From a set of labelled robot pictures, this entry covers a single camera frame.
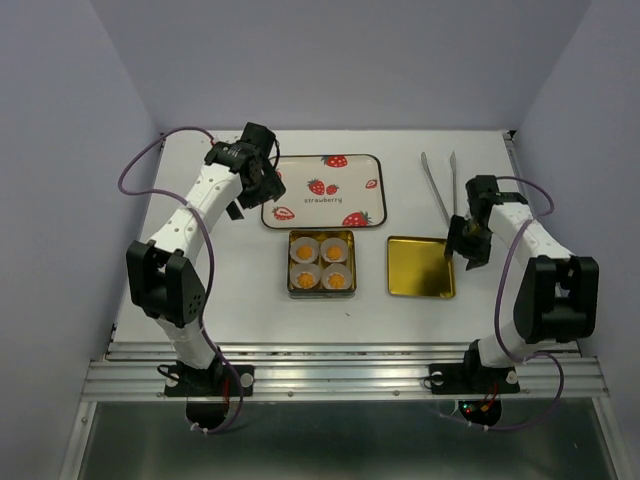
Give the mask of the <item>gold tin lid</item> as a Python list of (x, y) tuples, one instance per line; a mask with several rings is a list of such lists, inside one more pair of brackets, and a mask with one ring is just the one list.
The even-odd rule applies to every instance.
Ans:
[(387, 289), (391, 295), (451, 299), (456, 295), (453, 260), (444, 238), (390, 236)]

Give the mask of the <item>metal tongs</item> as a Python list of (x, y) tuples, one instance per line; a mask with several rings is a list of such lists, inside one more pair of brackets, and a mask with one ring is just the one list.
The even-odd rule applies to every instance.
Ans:
[(442, 219), (449, 226), (451, 217), (459, 213), (456, 153), (452, 151), (448, 156), (447, 175), (432, 168), (425, 151), (420, 153), (420, 162)]

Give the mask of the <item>orange cookie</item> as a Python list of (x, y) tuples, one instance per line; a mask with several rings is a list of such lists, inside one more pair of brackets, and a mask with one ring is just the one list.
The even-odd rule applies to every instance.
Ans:
[(346, 285), (346, 280), (340, 273), (331, 273), (327, 277), (327, 283), (332, 289), (342, 289)]
[(296, 282), (301, 289), (311, 289), (316, 284), (316, 278), (310, 272), (302, 272), (297, 276)]
[(326, 250), (326, 257), (332, 262), (339, 262), (343, 258), (342, 248), (338, 245), (332, 245)]
[(312, 259), (314, 256), (314, 250), (313, 248), (308, 245), (301, 245), (297, 250), (296, 250), (296, 255), (300, 260), (306, 261), (309, 259)]

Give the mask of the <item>gold square cookie tin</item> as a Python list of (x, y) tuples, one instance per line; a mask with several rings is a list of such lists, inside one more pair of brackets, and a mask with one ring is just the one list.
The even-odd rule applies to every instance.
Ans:
[[(341, 263), (346, 265), (352, 273), (353, 286), (347, 291), (334, 291), (325, 289), (322, 285), (322, 275), (320, 282), (315, 288), (309, 290), (294, 289), (290, 281), (290, 270), (296, 264), (289, 254), (289, 248), (291, 243), (300, 237), (311, 237), (319, 243), (319, 256), (314, 262), (323, 270), (331, 263), (326, 262), (320, 253), (320, 244), (327, 238), (337, 237), (344, 240), (349, 246), (349, 258), (346, 262)], [(347, 299), (355, 296), (357, 290), (357, 269), (356, 269), (356, 254), (355, 254), (355, 236), (351, 230), (292, 230), (288, 235), (288, 259), (287, 259), (287, 290), (292, 299)]]

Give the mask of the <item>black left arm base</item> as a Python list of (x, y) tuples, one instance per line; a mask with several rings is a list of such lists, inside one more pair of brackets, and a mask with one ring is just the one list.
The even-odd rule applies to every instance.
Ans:
[(235, 366), (239, 380), (231, 368), (221, 363), (206, 370), (194, 369), (182, 362), (160, 364), (157, 372), (164, 378), (164, 395), (170, 398), (249, 397), (253, 395), (253, 365)]

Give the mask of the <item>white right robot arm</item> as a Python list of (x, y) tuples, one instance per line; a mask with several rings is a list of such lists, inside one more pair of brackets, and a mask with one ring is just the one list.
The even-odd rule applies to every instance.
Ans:
[(599, 265), (557, 241), (519, 192), (499, 177), (469, 180), (468, 212), (452, 215), (444, 255), (458, 254), (472, 270), (488, 264), (493, 239), (508, 248), (494, 305), (494, 332), (474, 341), (460, 366), (463, 384), (482, 390), (508, 368), (532, 357), (544, 341), (573, 342), (596, 326)]

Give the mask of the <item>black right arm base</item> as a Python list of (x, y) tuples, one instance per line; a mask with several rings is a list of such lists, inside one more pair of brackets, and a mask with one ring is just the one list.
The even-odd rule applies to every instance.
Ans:
[(435, 395), (516, 394), (520, 385), (510, 368), (466, 367), (463, 363), (435, 363), (427, 367), (425, 386)]

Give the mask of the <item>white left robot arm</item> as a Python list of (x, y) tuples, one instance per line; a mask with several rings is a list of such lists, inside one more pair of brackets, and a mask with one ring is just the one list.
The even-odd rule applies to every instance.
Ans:
[(211, 140), (186, 195), (149, 191), (179, 206), (148, 240), (134, 241), (126, 251), (132, 303), (162, 328), (179, 361), (190, 368), (188, 382), (202, 394), (221, 386), (223, 371), (203, 320), (212, 283), (201, 280), (195, 263), (200, 251), (213, 250), (210, 232), (221, 216), (237, 220), (243, 211), (284, 195), (278, 158), (275, 133), (255, 123), (247, 123), (232, 143)]

